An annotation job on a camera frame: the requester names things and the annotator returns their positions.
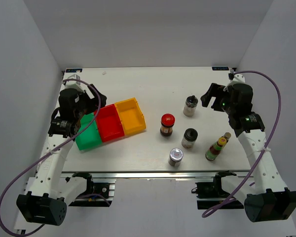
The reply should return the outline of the white spice jar black lid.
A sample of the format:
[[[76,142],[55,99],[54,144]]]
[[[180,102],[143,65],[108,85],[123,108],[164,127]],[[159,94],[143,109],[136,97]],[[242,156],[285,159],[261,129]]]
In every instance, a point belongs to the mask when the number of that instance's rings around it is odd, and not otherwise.
[[[186,98],[185,106],[183,109],[183,114],[187,117],[191,117],[194,115],[196,107],[198,104],[198,99],[195,95],[191,95]]]

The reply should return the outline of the red lid sauce jar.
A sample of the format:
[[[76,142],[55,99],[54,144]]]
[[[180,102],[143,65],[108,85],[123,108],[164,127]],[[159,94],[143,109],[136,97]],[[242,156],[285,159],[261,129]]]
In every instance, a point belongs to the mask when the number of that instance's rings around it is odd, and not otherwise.
[[[173,126],[175,124],[175,117],[172,114],[164,114],[161,117],[160,133],[164,137],[171,136],[173,133]]]

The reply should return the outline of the silver lid jar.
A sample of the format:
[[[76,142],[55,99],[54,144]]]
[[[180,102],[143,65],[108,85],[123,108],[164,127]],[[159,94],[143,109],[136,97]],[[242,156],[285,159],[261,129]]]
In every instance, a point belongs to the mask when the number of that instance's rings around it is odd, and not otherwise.
[[[183,157],[184,153],[181,149],[173,148],[169,153],[168,163],[174,167],[179,166],[181,164]]]

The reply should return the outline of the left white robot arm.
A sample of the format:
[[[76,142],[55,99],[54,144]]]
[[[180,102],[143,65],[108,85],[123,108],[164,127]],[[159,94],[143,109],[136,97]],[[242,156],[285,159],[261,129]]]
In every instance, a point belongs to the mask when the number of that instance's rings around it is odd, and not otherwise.
[[[78,84],[67,85],[60,91],[59,106],[52,114],[43,148],[43,154],[49,157],[40,162],[34,182],[16,201],[27,222],[59,226],[65,219],[67,207],[77,197],[89,197],[94,193],[90,174],[76,173],[66,178],[64,185],[59,185],[74,136],[81,128],[82,117],[106,105],[106,96],[93,84],[88,89],[93,98]]]

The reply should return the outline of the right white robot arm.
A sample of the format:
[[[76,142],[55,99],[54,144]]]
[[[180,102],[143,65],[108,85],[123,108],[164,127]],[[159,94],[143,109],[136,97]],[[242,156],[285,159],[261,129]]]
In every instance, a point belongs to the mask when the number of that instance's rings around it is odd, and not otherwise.
[[[252,111],[253,90],[245,83],[229,86],[212,83],[201,96],[203,107],[215,98],[211,108],[226,112],[229,125],[245,151],[250,171],[244,179],[231,172],[217,173],[213,192],[228,197],[203,213],[208,217],[226,204],[239,201],[251,222],[286,220],[296,208],[296,191],[290,191],[281,178],[268,149],[260,115]]]

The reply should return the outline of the red plastic bin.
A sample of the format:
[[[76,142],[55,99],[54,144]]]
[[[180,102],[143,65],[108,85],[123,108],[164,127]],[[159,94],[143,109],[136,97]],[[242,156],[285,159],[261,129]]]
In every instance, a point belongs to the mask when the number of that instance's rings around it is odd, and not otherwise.
[[[103,143],[124,136],[124,129],[114,104],[105,106],[99,110],[96,124]]]

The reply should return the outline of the right blue table label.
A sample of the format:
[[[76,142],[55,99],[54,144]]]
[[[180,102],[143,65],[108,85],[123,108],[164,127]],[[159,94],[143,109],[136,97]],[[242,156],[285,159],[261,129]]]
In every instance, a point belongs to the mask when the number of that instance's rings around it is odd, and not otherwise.
[[[229,67],[218,67],[218,66],[213,66],[212,67],[213,71],[229,71]]]

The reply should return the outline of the blue table label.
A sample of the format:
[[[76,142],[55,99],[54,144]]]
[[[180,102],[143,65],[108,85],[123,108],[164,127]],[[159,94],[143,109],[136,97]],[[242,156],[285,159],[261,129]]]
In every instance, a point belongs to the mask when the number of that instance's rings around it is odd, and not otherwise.
[[[218,66],[213,66],[212,67],[213,71],[229,71],[229,67],[218,67]]]
[[[82,68],[78,68],[78,69],[66,69],[65,73],[81,73],[82,72]]]

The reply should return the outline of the green plastic bin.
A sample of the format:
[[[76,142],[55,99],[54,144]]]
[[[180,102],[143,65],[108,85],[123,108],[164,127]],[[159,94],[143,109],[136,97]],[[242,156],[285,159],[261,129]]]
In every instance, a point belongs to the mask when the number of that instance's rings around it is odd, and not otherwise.
[[[75,139],[76,145],[80,151],[89,150],[102,144],[93,113],[82,117],[79,132],[81,132],[91,121],[92,124]]]

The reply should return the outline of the left blue table label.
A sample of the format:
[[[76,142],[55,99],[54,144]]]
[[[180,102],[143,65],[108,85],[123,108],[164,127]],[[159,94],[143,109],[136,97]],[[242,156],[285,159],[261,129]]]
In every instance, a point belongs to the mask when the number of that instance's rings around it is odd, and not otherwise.
[[[65,73],[81,73],[82,72],[82,68],[78,68],[78,69],[66,69]]]

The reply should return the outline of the yellow plastic bin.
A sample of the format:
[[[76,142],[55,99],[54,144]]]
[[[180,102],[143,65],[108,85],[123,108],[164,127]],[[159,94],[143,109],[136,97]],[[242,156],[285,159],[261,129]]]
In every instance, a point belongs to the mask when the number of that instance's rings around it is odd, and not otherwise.
[[[135,97],[116,102],[114,105],[126,136],[140,133],[146,129],[144,115]]]

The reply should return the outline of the red chili sauce bottle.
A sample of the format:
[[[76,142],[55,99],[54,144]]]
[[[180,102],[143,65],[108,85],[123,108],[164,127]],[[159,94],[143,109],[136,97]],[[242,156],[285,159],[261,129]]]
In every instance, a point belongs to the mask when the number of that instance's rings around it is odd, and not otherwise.
[[[231,138],[231,133],[226,132],[223,136],[221,136],[215,143],[213,143],[210,148],[205,153],[205,158],[209,161],[214,161],[217,156],[221,153],[223,148],[228,143]]]

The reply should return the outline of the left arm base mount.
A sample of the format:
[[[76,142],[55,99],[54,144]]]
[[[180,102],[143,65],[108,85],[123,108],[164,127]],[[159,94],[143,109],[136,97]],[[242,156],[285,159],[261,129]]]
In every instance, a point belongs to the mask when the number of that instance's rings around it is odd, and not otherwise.
[[[115,183],[107,181],[94,181],[89,173],[76,172],[66,177],[66,185],[76,184],[77,181],[84,181],[75,189],[74,199],[68,206],[75,207],[109,207],[112,203],[115,191]]]

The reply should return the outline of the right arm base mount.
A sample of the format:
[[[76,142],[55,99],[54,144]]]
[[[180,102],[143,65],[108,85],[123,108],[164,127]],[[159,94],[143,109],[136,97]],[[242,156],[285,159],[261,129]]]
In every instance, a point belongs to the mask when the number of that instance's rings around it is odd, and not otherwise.
[[[232,171],[220,171],[214,175],[195,176],[195,187],[191,193],[197,197],[197,209],[206,210],[212,206],[220,204],[229,195],[222,189],[221,179],[226,176],[236,176],[242,178]]]

